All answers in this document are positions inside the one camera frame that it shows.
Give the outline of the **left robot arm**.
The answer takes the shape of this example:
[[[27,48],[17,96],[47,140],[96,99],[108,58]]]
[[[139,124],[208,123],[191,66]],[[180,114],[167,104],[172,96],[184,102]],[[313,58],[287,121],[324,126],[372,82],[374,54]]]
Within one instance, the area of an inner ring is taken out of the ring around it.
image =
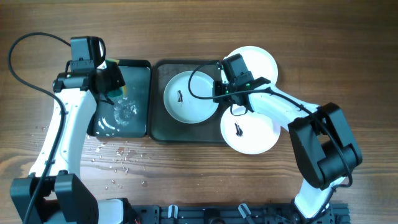
[[[53,82],[55,105],[40,154],[26,178],[14,179],[10,193],[24,223],[132,223],[126,198],[97,200],[80,180],[86,132],[97,95],[125,85],[116,62],[106,68],[60,73]]]

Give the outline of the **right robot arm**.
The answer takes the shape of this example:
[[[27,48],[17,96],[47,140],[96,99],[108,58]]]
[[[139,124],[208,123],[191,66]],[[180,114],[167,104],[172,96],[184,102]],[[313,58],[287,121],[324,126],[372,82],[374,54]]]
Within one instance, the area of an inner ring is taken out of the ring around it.
[[[254,78],[243,56],[236,54],[217,66],[226,75],[216,83],[216,101],[230,101],[273,119],[289,132],[295,160],[303,176],[294,198],[305,223],[326,214],[332,195],[353,184],[353,170],[363,161],[361,150],[341,108],[306,103],[278,89],[270,80]]]

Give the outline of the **green yellow sponge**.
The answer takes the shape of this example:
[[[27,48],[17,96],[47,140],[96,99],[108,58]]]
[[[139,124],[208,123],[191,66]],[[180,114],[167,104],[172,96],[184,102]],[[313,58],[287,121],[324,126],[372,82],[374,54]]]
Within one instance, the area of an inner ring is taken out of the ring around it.
[[[125,95],[126,82],[119,68],[118,61],[106,60],[106,90],[110,97]]]

